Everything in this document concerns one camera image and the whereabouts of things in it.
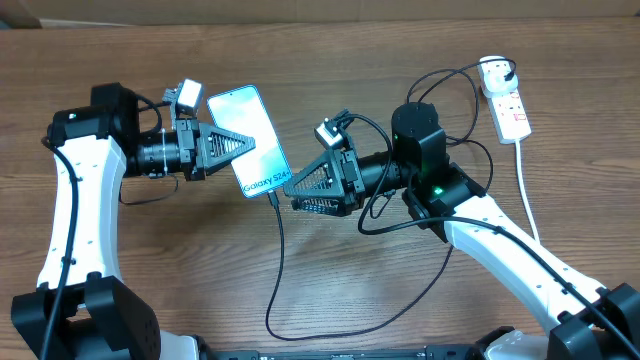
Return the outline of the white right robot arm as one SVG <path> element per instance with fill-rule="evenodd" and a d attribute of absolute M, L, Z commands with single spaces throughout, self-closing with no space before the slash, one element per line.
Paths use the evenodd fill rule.
<path fill-rule="evenodd" d="M 500 329 L 473 349 L 478 359 L 638 358 L 638 291 L 626 283 L 605 287 L 511 221 L 484 186 L 451 162 L 433 105 L 399 106 L 386 151 L 366 157 L 347 133 L 356 118 L 343 110 L 317 128 L 325 152 L 284 185 L 294 209 L 342 217 L 401 191 L 407 227 L 431 230 L 475 259 L 544 330 L 530 336 Z"/>

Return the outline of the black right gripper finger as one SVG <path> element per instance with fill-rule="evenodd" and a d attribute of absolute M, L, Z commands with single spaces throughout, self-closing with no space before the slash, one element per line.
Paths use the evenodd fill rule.
<path fill-rule="evenodd" d="M 304 211 L 329 216 L 344 216 L 344 205 L 335 199 L 326 198 L 293 198 L 292 208 L 296 211 Z"/>
<path fill-rule="evenodd" d="M 327 150 L 289 179 L 284 194 L 295 198 L 338 199 L 344 195 L 338 170 L 339 150 Z"/>

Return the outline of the blue Galaxy smartphone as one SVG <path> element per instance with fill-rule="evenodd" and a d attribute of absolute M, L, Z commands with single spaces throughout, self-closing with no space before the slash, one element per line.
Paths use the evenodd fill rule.
<path fill-rule="evenodd" d="M 256 86 L 213 95 L 207 107 L 218 128 L 243 142 L 231 165 L 246 198 L 274 191 L 291 178 L 285 152 Z"/>

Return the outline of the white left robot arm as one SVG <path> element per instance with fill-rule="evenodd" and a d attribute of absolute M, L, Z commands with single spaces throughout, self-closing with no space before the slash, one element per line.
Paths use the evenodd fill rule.
<path fill-rule="evenodd" d="M 172 126 L 142 130 L 153 102 L 122 86 L 95 86 L 86 107 L 57 112 L 43 138 L 57 193 L 52 235 L 36 289 L 14 297 L 11 320 L 40 359 L 210 359 L 196 335 L 160 328 L 123 280 L 118 211 L 125 178 L 199 181 L 250 152 L 255 140 L 199 121 L 202 86 L 165 92 Z"/>

